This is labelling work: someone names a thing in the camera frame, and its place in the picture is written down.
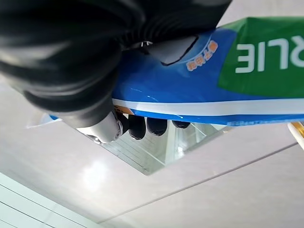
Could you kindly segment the right robot hand black cloth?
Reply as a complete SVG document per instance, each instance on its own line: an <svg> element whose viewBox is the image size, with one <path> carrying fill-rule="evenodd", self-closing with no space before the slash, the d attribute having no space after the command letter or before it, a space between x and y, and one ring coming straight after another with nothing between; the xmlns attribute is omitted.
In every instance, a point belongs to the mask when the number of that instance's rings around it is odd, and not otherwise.
<svg viewBox="0 0 304 228"><path fill-rule="evenodd" d="M110 143L145 136L145 119L116 112L125 49L214 29L229 0L3 0L0 73L40 110Z"/></svg>

